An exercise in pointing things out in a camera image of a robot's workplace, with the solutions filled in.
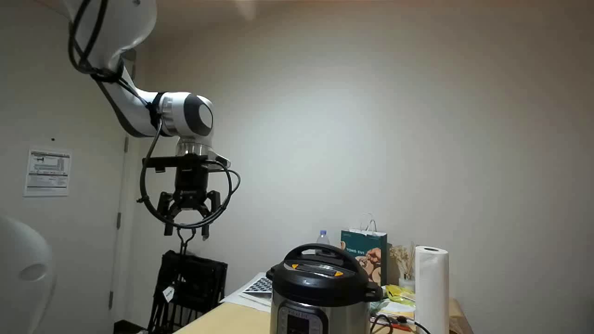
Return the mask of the black rice cooker lid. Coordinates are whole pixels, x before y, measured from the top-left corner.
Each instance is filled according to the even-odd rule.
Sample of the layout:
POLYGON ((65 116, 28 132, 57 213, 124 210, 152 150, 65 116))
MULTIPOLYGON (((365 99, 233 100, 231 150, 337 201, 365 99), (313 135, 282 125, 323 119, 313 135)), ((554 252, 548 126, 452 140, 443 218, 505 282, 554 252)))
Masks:
POLYGON ((297 246, 266 277, 275 293, 311 306, 346 307, 383 298, 381 287, 367 279, 355 258, 332 245, 297 246))

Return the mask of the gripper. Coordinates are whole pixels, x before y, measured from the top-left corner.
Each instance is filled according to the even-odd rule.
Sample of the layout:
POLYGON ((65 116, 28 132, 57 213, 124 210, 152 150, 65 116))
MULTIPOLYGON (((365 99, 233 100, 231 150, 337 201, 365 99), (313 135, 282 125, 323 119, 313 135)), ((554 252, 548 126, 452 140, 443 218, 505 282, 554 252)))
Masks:
MULTIPOLYGON (((217 218, 221 205, 221 194, 208 191, 208 169, 204 166, 177 167, 174 193, 161 192, 157 211, 165 218, 174 220, 181 211, 199 211, 202 216, 199 227, 202 241, 210 237, 210 224, 217 218)), ((172 236, 181 228, 165 224, 164 236, 172 236)))

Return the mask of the white paper towel roll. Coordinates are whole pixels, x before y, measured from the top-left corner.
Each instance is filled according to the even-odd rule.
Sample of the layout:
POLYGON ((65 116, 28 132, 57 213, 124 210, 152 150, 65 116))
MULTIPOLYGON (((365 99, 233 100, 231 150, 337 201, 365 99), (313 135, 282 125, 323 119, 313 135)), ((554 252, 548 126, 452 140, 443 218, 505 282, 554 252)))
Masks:
POLYGON ((414 321, 420 334, 449 334, 449 254, 432 246, 414 250, 414 321))

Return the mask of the brown paper bag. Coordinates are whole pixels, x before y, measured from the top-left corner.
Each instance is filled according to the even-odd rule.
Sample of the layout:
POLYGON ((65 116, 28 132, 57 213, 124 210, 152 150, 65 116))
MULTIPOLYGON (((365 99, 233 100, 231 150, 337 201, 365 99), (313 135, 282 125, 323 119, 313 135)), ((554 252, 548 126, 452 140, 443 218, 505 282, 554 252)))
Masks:
POLYGON ((449 334, 474 334, 458 300, 449 300, 449 334))

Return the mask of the black folded rack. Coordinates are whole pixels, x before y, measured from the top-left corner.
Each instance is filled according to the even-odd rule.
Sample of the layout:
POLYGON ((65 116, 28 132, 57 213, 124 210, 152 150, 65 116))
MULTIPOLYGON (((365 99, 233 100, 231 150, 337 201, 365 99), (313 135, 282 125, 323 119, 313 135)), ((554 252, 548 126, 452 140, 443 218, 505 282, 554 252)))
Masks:
POLYGON ((228 265, 187 251, 189 241, 177 230, 180 250, 161 257, 155 283, 148 334, 173 334, 216 308, 225 297, 228 265))

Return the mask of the dried flowers in vase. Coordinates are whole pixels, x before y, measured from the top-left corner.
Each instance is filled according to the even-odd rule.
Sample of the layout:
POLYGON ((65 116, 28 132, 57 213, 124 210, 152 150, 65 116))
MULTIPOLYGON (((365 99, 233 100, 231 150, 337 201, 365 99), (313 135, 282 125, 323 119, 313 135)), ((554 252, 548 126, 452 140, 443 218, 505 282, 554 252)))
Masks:
POLYGON ((395 261, 395 265, 398 269, 398 285, 404 289, 415 292, 415 279, 414 279, 414 260, 415 260, 415 248, 414 243, 410 243, 408 246, 404 245, 393 245, 390 247, 390 257, 395 261))

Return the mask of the white paper notice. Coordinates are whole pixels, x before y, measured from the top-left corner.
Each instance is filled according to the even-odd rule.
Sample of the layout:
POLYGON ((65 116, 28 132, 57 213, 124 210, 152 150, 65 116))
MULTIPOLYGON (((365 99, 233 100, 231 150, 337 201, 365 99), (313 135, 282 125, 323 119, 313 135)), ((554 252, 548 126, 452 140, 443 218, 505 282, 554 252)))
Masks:
POLYGON ((72 152, 69 150, 29 147, 23 197, 67 197, 71 163, 72 152))

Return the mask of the red tool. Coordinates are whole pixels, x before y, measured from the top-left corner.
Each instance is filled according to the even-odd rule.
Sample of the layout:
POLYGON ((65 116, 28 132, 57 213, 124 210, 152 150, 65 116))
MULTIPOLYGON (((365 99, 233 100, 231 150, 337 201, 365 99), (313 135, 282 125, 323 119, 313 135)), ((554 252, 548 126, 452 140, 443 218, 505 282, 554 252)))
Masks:
POLYGON ((370 319, 369 334, 413 334, 413 329, 398 321, 377 316, 370 319))

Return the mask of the silver rice cooker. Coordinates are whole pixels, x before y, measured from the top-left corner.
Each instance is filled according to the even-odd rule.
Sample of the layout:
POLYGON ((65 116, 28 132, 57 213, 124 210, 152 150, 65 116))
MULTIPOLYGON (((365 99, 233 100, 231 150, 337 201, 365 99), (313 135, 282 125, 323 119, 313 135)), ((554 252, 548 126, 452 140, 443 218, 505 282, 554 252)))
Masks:
POLYGON ((369 306, 383 298, 353 256, 328 244, 297 246, 266 277, 270 334, 370 334, 369 306))

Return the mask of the white door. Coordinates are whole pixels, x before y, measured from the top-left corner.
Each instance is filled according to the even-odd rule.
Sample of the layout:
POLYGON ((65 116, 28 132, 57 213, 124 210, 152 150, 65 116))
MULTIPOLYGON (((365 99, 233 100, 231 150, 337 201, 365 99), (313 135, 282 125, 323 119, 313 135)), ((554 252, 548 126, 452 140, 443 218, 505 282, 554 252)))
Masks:
POLYGON ((112 334, 124 133, 91 80, 55 47, 0 47, 0 214, 52 251, 52 298, 34 334, 112 334), (66 196, 26 197, 34 148, 70 154, 66 196))

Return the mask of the yellow packet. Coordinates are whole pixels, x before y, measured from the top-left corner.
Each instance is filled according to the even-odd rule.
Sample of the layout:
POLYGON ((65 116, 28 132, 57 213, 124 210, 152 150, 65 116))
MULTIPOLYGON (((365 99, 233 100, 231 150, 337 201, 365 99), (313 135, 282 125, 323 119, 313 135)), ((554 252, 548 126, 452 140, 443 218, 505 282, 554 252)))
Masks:
POLYGON ((384 290, 386 298, 391 302, 416 308, 416 294, 411 290, 392 284, 384 286, 384 290))

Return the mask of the green paper gift bag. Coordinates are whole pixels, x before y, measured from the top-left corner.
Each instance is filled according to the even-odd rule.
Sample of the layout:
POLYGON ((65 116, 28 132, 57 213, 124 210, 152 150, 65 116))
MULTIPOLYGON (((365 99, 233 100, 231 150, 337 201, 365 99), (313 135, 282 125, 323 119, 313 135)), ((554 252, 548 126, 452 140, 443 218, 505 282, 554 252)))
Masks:
POLYGON ((371 213, 362 215, 358 227, 340 231, 340 247, 355 258, 370 282, 377 283, 380 287, 387 284, 387 233, 378 230, 371 213))

